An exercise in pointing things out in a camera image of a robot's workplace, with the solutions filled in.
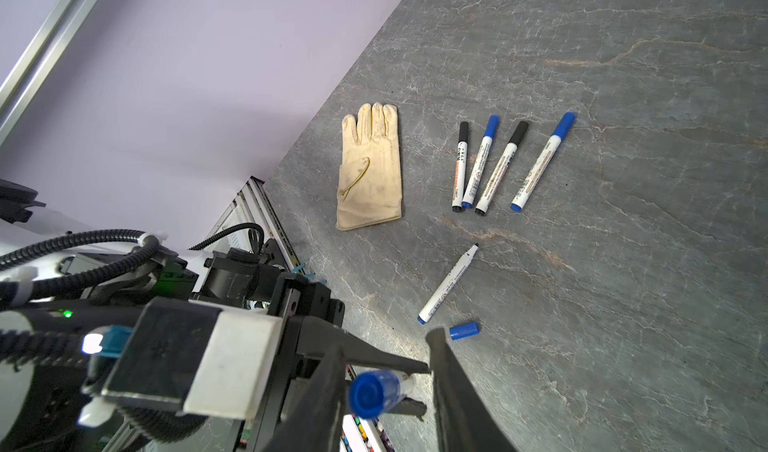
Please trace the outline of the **blue pen cap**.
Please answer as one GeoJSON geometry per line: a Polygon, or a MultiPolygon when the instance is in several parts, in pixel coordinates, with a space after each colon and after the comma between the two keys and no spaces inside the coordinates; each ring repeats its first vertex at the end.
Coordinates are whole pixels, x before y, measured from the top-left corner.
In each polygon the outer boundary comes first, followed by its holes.
{"type": "Polygon", "coordinates": [[[476,336],[480,333],[480,326],[477,322],[470,322],[463,325],[451,327],[449,329],[449,337],[453,341],[462,340],[465,338],[476,336]]]}
{"type": "Polygon", "coordinates": [[[496,115],[492,115],[489,118],[487,127],[485,129],[484,136],[485,137],[489,137],[491,140],[493,140],[495,138],[496,132],[498,130],[499,123],[500,123],[500,117],[496,116],[496,115]]]}
{"type": "Polygon", "coordinates": [[[558,137],[561,141],[563,141],[568,134],[568,132],[573,127],[574,123],[576,121],[576,114],[572,112],[565,113],[560,122],[558,123],[557,127],[555,128],[553,132],[553,136],[558,137]]]}
{"type": "Polygon", "coordinates": [[[384,414],[381,385],[383,371],[390,370],[365,372],[352,381],[348,390],[348,402],[353,415],[362,419],[372,419],[384,414]]]}

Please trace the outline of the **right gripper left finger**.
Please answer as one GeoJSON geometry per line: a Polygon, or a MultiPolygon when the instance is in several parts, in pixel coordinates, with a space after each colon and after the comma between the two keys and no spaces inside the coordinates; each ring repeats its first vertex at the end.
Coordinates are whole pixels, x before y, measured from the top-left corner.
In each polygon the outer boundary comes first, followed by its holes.
{"type": "Polygon", "coordinates": [[[305,396],[263,451],[338,451],[347,394],[345,356],[332,346],[315,370],[305,396]]]}

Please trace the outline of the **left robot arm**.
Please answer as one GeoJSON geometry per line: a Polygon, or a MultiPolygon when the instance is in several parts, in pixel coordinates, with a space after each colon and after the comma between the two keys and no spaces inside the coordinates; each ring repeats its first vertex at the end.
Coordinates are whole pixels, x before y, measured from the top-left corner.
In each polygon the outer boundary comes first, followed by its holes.
{"type": "Polygon", "coordinates": [[[358,366],[425,374],[349,334],[304,270],[261,180],[210,236],[93,230],[1,186],[1,447],[5,451],[387,451],[387,385],[350,397],[358,366]]]}

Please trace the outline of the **beige cloth glove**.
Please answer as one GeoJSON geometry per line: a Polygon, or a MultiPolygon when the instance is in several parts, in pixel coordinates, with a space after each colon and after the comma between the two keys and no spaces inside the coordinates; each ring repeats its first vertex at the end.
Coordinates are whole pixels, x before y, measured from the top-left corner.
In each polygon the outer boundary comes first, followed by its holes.
{"type": "Polygon", "coordinates": [[[398,110],[365,104],[342,121],[336,228],[352,231],[398,220],[402,200],[398,110]]]}

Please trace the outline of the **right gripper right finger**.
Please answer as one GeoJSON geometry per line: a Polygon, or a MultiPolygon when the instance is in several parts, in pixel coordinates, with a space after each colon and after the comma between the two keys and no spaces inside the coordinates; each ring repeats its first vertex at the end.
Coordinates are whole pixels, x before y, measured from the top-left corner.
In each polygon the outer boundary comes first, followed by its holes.
{"type": "Polygon", "coordinates": [[[517,451],[495,423],[446,340],[444,329],[426,335],[439,451],[517,451]]]}

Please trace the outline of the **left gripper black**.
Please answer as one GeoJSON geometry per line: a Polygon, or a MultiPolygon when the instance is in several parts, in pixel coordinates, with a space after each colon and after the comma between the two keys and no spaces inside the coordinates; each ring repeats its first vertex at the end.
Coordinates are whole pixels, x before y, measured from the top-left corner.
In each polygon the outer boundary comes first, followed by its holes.
{"type": "MultiPolygon", "coordinates": [[[[424,362],[379,350],[337,327],[343,323],[344,304],[331,297],[328,287],[291,272],[280,260],[232,249],[225,254],[215,252],[205,260],[204,267],[207,277],[200,292],[202,299],[217,298],[227,305],[240,306],[259,302],[267,307],[269,316],[282,320],[258,412],[240,427],[239,437],[245,441],[247,451],[264,450],[306,395],[312,374],[334,346],[341,348],[351,365],[406,374],[430,372],[424,362]]],[[[352,381],[344,384],[344,413],[351,415],[348,390],[352,381]]],[[[427,410],[425,403],[409,396],[382,415],[422,417],[427,410]]]]}

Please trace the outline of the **white marker pen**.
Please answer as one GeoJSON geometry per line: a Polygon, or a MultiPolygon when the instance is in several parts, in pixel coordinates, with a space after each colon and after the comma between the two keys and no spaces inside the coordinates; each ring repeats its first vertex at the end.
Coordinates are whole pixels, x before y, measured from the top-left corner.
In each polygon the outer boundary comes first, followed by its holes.
{"type": "Polygon", "coordinates": [[[496,164],[496,167],[494,168],[491,177],[486,184],[486,187],[479,199],[478,204],[475,207],[475,213],[479,216],[485,216],[487,214],[488,208],[492,202],[492,199],[494,198],[507,170],[510,165],[510,162],[512,158],[514,157],[515,153],[517,152],[519,147],[516,147],[513,144],[509,144],[509,141],[507,145],[505,146],[505,149],[502,153],[502,156],[500,157],[499,161],[496,164]]]}
{"type": "Polygon", "coordinates": [[[461,213],[464,209],[462,199],[466,185],[466,167],[467,167],[468,142],[457,144],[455,177],[452,193],[451,208],[455,213],[461,213]]]}
{"type": "Polygon", "coordinates": [[[510,204],[510,209],[513,212],[520,213],[524,209],[562,142],[558,137],[553,136],[552,133],[510,204]]]}
{"type": "Polygon", "coordinates": [[[382,412],[387,413],[409,397],[415,386],[415,380],[404,372],[383,371],[381,385],[383,390],[382,412]]]}
{"type": "Polygon", "coordinates": [[[479,250],[479,244],[475,243],[458,259],[456,264],[452,267],[450,272],[446,275],[446,277],[437,287],[435,292],[431,295],[429,300],[426,302],[424,307],[418,313],[417,321],[420,324],[425,325],[427,322],[429,322],[432,319],[437,309],[445,301],[448,294],[451,292],[451,290],[454,288],[454,286],[458,283],[460,278],[466,272],[468,267],[471,265],[478,250],[479,250]]]}
{"type": "Polygon", "coordinates": [[[470,178],[462,199],[462,206],[464,209],[470,209],[473,207],[475,198],[478,193],[478,189],[481,183],[482,175],[487,163],[487,159],[492,147],[493,140],[489,137],[483,136],[480,144],[480,148],[473,165],[470,178]]]}

